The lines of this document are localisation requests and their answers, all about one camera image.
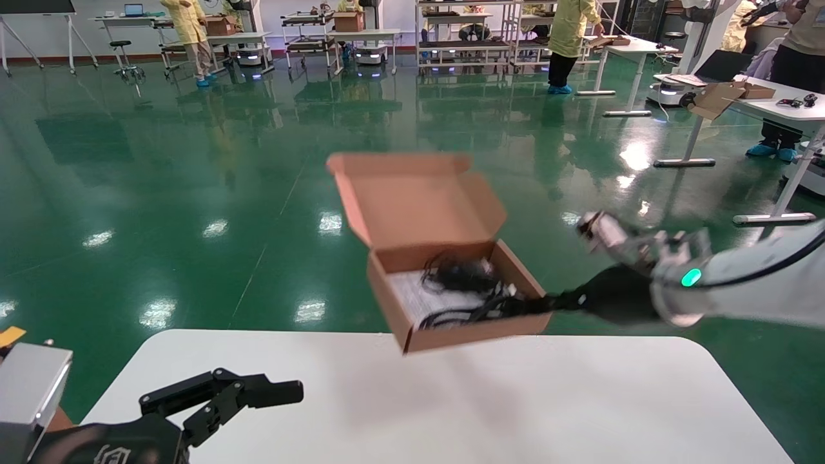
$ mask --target green epoxy floor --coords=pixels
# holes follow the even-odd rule
[[[668,122],[658,109],[602,118],[629,95],[635,66],[621,59],[606,70],[614,98],[548,97],[540,71],[444,67],[421,78],[410,67],[395,77],[367,68],[328,80],[308,63],[293,83],[281,62],[261,80],[224,74],[208,90],[167,83],[160,64],[143,64],[140,97],[111,65],[78,68],[76,78],[64,66],[0,77],[0,329],[18,325],[27,340],[74,350],[64,407],[75,420],[162,329],[387,330],[366,248],[342,224],[324,167],[333,152],[472,154],[508,210],[501,236],[548,291],[610,264],[573,231],[585,211],[705,226],[719,251],[756,240],[760,230],[731,217],[768,212],[778,192],[781,163],[743,156],[758,122],[733,113],[700,135],[696,153],[715,168],[653,169],[659,155],[681,156],[693,120],[672,110]],[[572,84],[589,88],[594,76],[577,71]],[[825,214],[803,196],[790,207]],[[818,331],[707,320],[629,332],[559,315],[548,333],[693,339],[795,462],[825,456]]]

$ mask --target white desk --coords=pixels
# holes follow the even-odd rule
[[[156,24],[172,23],[172,19],[169,17],[90,17],[89,21],[100,22],[103,24],[103,29],[106,30],[106,35],[109,37],[110,42],[115,41],[115,39],[111,36],[111,31],[109,30],[110,27],[151,27],[158,31],[161,46],[167,45],[166,37],[163,35],[163,31],[161,31],[160,27],[156,27]],[[180,64],[172,66],[163,52],[161,55],[163,56],[163,64],[167,71],[179,68],[181,66]],[[118,66],[123,68],[123,62],[120,60],[120,55],[117,54],[117,52],[115,52],[115,58],[117,58]]]
[[[215,45],[231,45],[231,44],[261,44],[261,58],[263,61],[263,69],[261,70],[261,74],[269,73],[273,69],[272,66],[272,57],[266,51],[266,37],[270,35],[271,32],[235,32],[231,36],[206,36],[206,41],[212,45],[209,50],[212,54],[212,62],[215,66],[218,65],[218,60],[215,58]]]
[[[337,42],[355,42],[355,41],[358,41],[358,40],[363,40],[364,42],[373,41],[373,40],[374,41],[378,41],[378,40],[391,40],[391,41],[393,41],[393,74],[395,74],[395,72],[398,70],[398,68],[396,67],[396,59],[395,59],[395,56],[396,56],[396,54],[395,54],[395,43],[396,43],[395,38],[397,36],[401,36],[401,30],[400,29],[369,29],[369,30],[360,31],[360,32],[337,32],[337,31],[332,31],[332,32],[329,33],[329,35],[332,36],[332,38],[335,39],[335,41],[337,41]],[[337,66],[336,66],[336,69],[335,69],[335,75],[336,76],[338,74],[340,74],[341,71],[344,70],[343,66],[341,66],[341,56],[339,54],[340,54],[339,47],[336,46],[335,47],[335,58],[336,58],[335,61],[337,63]]]
[[[518,337],[403,357],[391,334],[168,330],[83,423],[134,420],[142,394],[216,367],[301,380],[304,401],[241,411],[191,450],[198,464],[792,464],[714,359],[676,338]]]
[[[598,95],[615,95],[615,90],[601,90],[601,77],[605,72],[605,63],[607,63],[607,56],[615,53],[624,56],[631,61],[638,60],[639,66],[636,69],[636,77],[633,79],[633,89],[630,91],[630,98],[628,98],[627,106],[624,111],[605,111],[603,116],[650,116],[651,111],[634,110],[633,106],[636,101],[636,94],[639,92],[639,84],[642,82],[642,73],[644,72],[645,58],[649,54],[664,54],[674,53],[679,50],[673,47],[665,47],[663,49],[656,48],[656,44],[648,42],[647,40],[637,39],[635,37],[625,36],[630,39],[630,45],[606,45],[601,51],[601,59],[599,60],[599,70],[596,73],[596,85],[593,90],[576,92],[576,95],[598,96]],[[585,37],[585,40],[595,39],[595,36]]]
[[[666,74],[658,74],[654,76],[657,80],[666,80]],[[744,79],[743,76],[737,76],[737,80]],[[796,192],[796,187],[802,180],[802,176],[808,170],[808,165],[811,164],[813,154],[823,147],[825,142],[825,104],[817,104],[813,108],[791,108],[778,107],[776,102],[786,98],[804,97],[811,92],[800,90],[798,88],[788,87],[786,85],[772,83],[757,78],[747,78],[750,83],[755,83],[763,87],[773,88],[776,94],[770,100],[743,100],[738,99],[733,102],[730,108],[742,114],[754,117],[757,119],[768,119],[779,122],[782,125],[793,127],[801,130],[803,135],[811,138],[811,143],[804,147],[802,159],[799,162],[798,169],[792,178],[785,184],[785,188],[777,200],[773,211],[769,215],[736,215],[733,217],[733,222],[736,224],[752,224],[752,225],[774,225],[786,224],[789,222],[810,222],[816,220],[816,216],[812,213],[785,213],[785,209],[790,203],[791,197]],[[825,102],[825,95],[817,94],[819,99],[817,102]],[[696,123],[693,125],[693,131],[688,139],[685,156],[681,159],[657,159],[653,166],[656,168],[693,168],[702,166],[714,166],[716,161],[710,158],[692,159],[694,146],[699,138],[699,131],[702,129],[702,121],[704,118],[696,116]]]

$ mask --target yellow tag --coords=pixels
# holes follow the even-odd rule
[[[26,331],[19,327],[9,327],[5,332],[0,333],[0,348],[5,348],[15,343],[24,334],[26,334]]]

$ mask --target small cardboard box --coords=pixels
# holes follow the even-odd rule
[[[208,36],[231,36],[235,33],[235,18],[233,17],[207,17],[206,35]]]
[[[338,32],[361,32],[364,30],[364,12],[337,12],[335,30]]]
[[[740,98],[745,100],[761,100],[773,98],[776,90],[774,88],[764,87],[748,81],[733,83],[735,87],[744,88],[745,93]]]
[[[739,83],[711,83],[702,89],[687,109],[695,115],[714,120],[745,93]]]
[[[526,315],[453,328],[418,330],[389,283],[396,272],[422,270],[442,252],[487,258],[498,276],[529,298],[545,291],[495,234],[507,213],[487,181],[468,172],[466,156],[333,154],[346,220],[368,247],[367,279],[404,353],[511,335],[538,334],[550,314]]]
[[[602,37],[597,37],[595,39],[589,40],[587,42],[587,45],[590,48],[594,48],[594,49],[598,48],[598,47],[603,47],[605,45],[616,45],[616,46],[630,45],[630,39],[628,39],[625,36],[602,36]]]

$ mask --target green indicator light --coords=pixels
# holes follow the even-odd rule
[[[699,279],[702,278],[702,271],[699,269],[693,268],[685,274],[685,276],[681,279],[681,284],[683,286],[693,286],[693,284],[697,283]]]

